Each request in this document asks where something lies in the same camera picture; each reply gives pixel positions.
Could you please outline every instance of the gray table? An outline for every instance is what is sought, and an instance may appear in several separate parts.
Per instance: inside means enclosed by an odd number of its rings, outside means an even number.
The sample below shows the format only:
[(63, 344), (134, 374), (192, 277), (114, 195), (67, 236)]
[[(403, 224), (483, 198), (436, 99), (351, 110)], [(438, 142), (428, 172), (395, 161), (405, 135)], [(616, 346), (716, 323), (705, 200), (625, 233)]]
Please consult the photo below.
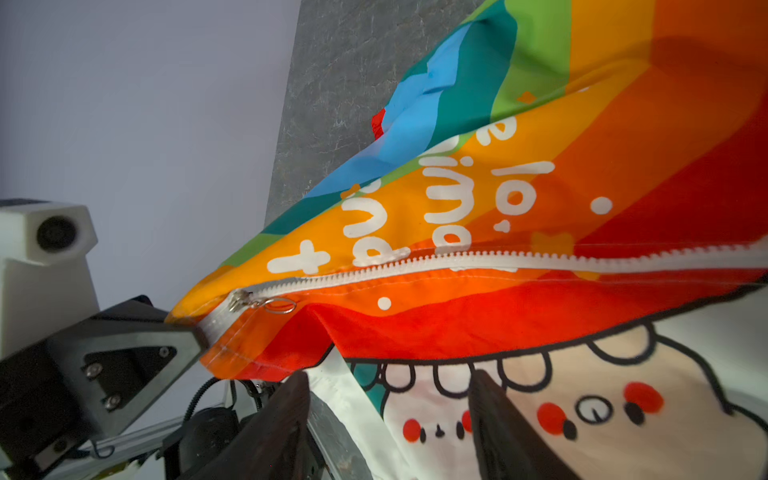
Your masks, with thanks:
[(301, 3), (267, 223), (373, 142), (371, 117), (384, 108), (400, 78), (481, 3)]

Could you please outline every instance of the zipper slider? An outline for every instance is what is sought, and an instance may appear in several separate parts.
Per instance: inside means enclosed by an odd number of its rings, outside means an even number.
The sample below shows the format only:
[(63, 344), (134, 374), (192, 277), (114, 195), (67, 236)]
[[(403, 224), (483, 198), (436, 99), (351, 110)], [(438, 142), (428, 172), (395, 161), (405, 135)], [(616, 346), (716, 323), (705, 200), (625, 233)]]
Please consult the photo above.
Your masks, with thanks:
[[(270, 313), (285, 315), (286, 313), (293, 312), (298, 307), (298, 304), (290, 298), (275, 296), (271, 298), (254, 299), (252, 295), (253, 294), (247, 290), (235, 290), (232, 292), (228, 310), (235, 313), (241, 311), (243, 308), (259, 309), (264, 307)], [(280, 303), (282, 305), (276, 306), (276, 308), (269, 308), (268, 306), (271, 303)]]

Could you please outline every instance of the gray wall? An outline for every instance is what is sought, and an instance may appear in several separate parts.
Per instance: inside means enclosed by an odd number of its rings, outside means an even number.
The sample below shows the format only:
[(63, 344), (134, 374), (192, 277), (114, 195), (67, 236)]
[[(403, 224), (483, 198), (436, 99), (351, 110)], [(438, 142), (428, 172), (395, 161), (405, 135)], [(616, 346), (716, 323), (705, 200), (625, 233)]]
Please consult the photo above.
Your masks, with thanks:
[[(88, 206), (102, 308), (170, 309), (263, 227), (299, 5), (0, 0), (0, 197)], [(133, 429), (208, 377), (196, 365)]]

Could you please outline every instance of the colorful fabric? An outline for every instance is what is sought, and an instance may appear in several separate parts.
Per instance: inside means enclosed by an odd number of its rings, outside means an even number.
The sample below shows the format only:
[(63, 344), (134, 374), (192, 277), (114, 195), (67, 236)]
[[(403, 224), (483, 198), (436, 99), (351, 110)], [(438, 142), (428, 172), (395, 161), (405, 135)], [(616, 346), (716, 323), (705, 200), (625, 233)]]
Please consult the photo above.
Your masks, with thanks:
[[(729, 395), (768, 406), (768, 359), (718, 380), (695, 323), (666, 330), (768, 300), (766, 81), (761, 0), (488, 1), (169, 321), (223, 378), (334, 349), (418, 478), (478, 478), (475, 369), (581, 478), (760, 478), (766, 424)], [(225, 320), (243, 288), (296, 308)]]

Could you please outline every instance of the white zipper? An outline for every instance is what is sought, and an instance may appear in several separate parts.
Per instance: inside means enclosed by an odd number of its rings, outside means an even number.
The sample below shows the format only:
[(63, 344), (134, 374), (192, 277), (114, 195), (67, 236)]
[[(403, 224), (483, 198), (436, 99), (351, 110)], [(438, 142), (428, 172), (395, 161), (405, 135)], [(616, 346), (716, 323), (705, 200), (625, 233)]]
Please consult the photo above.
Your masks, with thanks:
[[(378, 280), (390, 276), (408, 275), (432, 270), (516, 269), (567, 270), (592, 273), (648, 273), (674, 270), (763, 269), (768, 268), (768, 242), (766, 238), (749, 245), (670, 250), (642, 257), (587, 258), (531, 252), (456, 252), (400, 260), (384, 265), (370, 266), (346, 273), (312, 276), (270, 282), (249, 289), (234, 290), (216, 308), (198, 323), (212, 345), (237, 320), (246, 307), (267, 308), (272, 313), (290, 313), (296, 302), (283, 298), (290, 293), (318, 290), (334, 286)], [(271, 309), (271, 303), (283, 308)]]

